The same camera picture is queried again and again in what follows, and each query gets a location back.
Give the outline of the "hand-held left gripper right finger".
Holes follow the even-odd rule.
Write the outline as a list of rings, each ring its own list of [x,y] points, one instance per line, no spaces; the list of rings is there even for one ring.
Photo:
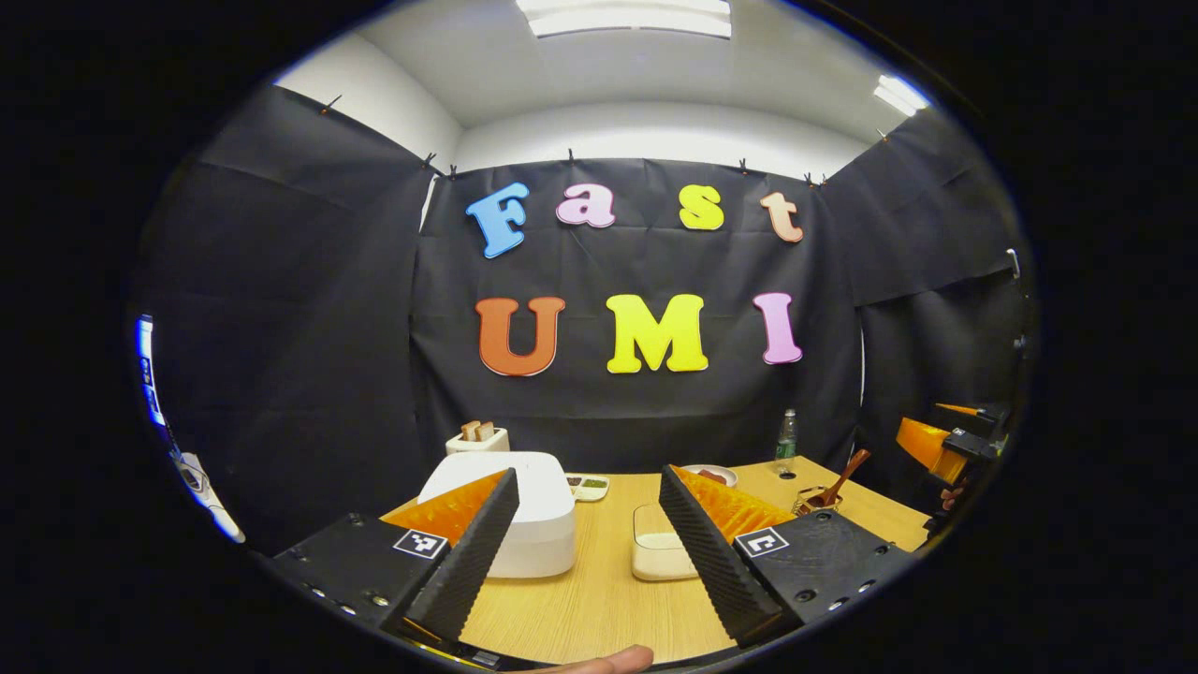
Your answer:
[[[674,464],[662,468],[659,504],[742,648],[824,623],[914,564],[834,509],[793,515]]]

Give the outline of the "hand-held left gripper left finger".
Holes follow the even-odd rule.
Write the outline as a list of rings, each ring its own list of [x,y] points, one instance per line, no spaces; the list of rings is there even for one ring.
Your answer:
[[[495,470],[389,521],[347,514],[270,567],[367,629],[450,645],[519,505],[518,469]]]

